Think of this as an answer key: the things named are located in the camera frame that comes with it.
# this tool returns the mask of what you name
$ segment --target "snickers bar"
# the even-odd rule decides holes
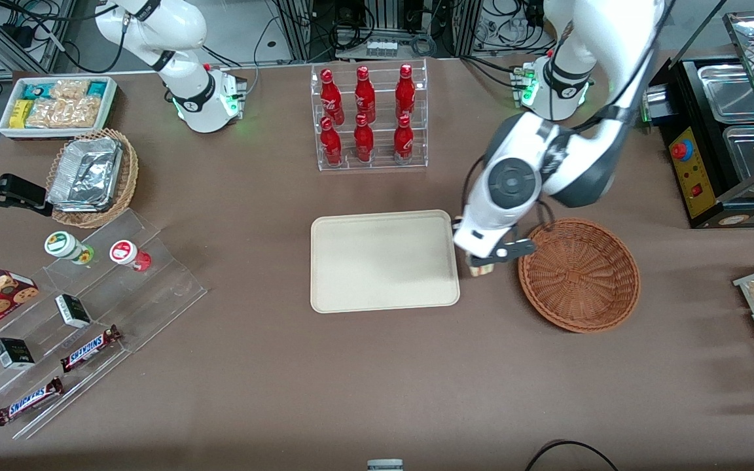
[[[52,396],[57,396],[57,394],[63,394],[63,383],[60,378],[54,376],[54,379],[51,379],[51,382],[44,387],[33,391],[18,402],[12,403],[9,408],[0,409],[0,427],[15,419],[19,414],[34,408],[34,406]]]
[[[92,355],[102,351],[102,349],[105,349],[110,343],[115,342],[122,336],[122,333],[120,333],[118,328],[113,324],[110,328],[104,330],[101,335],[98,335],[95,339],[92,339],[92,341],[82,346],[80,349],[77,349],[73,354],[63,358],[63,360],[60,361],[60,363],[63,364],[63,373],[71,372],[81,364],[86,363],[89,358],[92,358]]]

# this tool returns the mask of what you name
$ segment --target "brown tablecloth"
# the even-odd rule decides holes
[[[132,207],[211,291],[34,438],[0,429],[0,469],[356,470],[396,457],[410,471],[511,470],[557,438],[624,469],[754,468],[754,324],[730,283],[754,272],[754,230],[688,229],[658,134],[632,132],[596,205],[553,203],[636,257],[641,300],[618,329],[554,327],[512,266],[470,279],[462,264],[452,307],[312,311],[315,218],[457,214],[467,168],[515,113],[508,89],[464,63],[428,64],[430,166],[381,174],[318,172],[309,67],[263,69],[245,119],[210,135],[176,119],[155,74],[117,75],[113,126],[141,161]],[[44,182],[59,146],[3,138],[0,173]],[[57,229],[2,209],[0,268],[51,262],[42,240]],[[575,450],[544,460],[601,466]]]

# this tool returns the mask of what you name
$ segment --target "brown wicker basket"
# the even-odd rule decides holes
[[[563,218],[533,230],[535,253],[518,261],[526,296],[543,317],[572,332],[617,327],[638,302],[638,267],[609,230]]]
[[[135,193],[135,179],[138,178],[138,157],[135,155],[135,149],[132,148],[130,141],[126,137],[113,129],[101,129],[101,131],[89,132],[82,136],[78,136],[73,140],[87,141],[90,139],[98,139],[100,137],[112,137],[118,140],[124,145],[124,153],[122,155],[122,161],[120,161],[120,169],[118,170],[118,182],[116,184],[115,202],[113,206],[106,212],[102,213],[64,213],[63,211],[54,210],[51,217],[57,222],[68,224],[68,226],[77,226],[83,229],[94,229],[95,227],[101,227],[103,224],[117,218],[122,214],[124,209],[128,208],[130,201],[132,200],[132,194]],[[63,149],[61,148],[57,152],[57,158],[54,159],[54,163],[51,164],[51,171],[48,172],[48,178],[45,179],[45,190],[48,191],[51,188],[52,182],[54,182],[54,176],[57,174],[57,166],[60,164],[60,157],[63,155]]]

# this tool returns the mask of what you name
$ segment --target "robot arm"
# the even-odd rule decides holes
[[[494,133],[485,168],[473,185],[454,234],[474,268],[532,253],[528,239],[509,241],[517,221],[541,191],[568,207],[590,205],[610,187],[626,138],[628,119],[653,62],[655,24],[662,0],[568,0],[574,19],[557,45],[589,53],[605,69],[610,99],[599,111],[598,131],[585,138],[535,113],[508,118]],[[560,56],[560,70],[570,63]],[[558,69],[557,59],[548,65]],[[554,93],[545,99],[559,99]]]
[[[200,9],[184,0],[116,0],[96,12],[113,5],[96,18],[101,34],[158,72],[189,128],[213,132],[243,115],[245,80],[210,71],[192,52],[206,42]]]

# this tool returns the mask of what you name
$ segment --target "clear acrylic display stand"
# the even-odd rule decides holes
[[[409,63],[412,66],[412,81],[415,82],[415,111],[412,113],[410,127],[415,134],[412,141],[412,157],[409,164],[401,165],[395,162],[395,87],[401,76],[401,65]],[[377,101],[377,119],[371,123],[374,131],[374,158],[369,164],[363,164],[356,156],[356,146],[353,131],[356,129],[355,117],[357,105],[353,98],[353,91],[357,86],[357,72],[353,63],[335,63],[334,65],[313,66],[311,70],[311,102],[314,107],[314,134],[316,135],[316,155],[319,170],[353,170],[353,169],[404,169],[405,167],[425,167],[428,164],[427,129],[427,62],[425,60],[407,61],[376,61],[368,62],[368,75],[374,84]],[[342,140],[342,165],[331,167],[324,158],[322,142],[319,135],[322,132],[319,120],[324,116],[322,108],[322,80],[319,72],[331,69],[333,81],[342,93],[342,109],[345,112],[345,122],[337,126],[336,131]]]
[[[57,259],[33,275],[39,295],[27,308],[0,322],[0,337],[24,340],[36,364],[20,371],[7,370],[0,363],[0,408],[44,387],[54,376],[60,377],[65,394],[45,400],[2,427],[13,438],[30,438],[206,294],[188,268],[177,262],[156,237],[157,233],[152,224],[127,209],[84,239],[95,249],[95,258],[88,265]],[[128,239],[150,254],[153,262],[147,271],[134,271],[109,259],[111,245],[120,239]],[[88,328],[63,323],[54,302],[63,292],[81,299],[92,318]],[[64,375],[61,358],[113,324],[123,338]]]

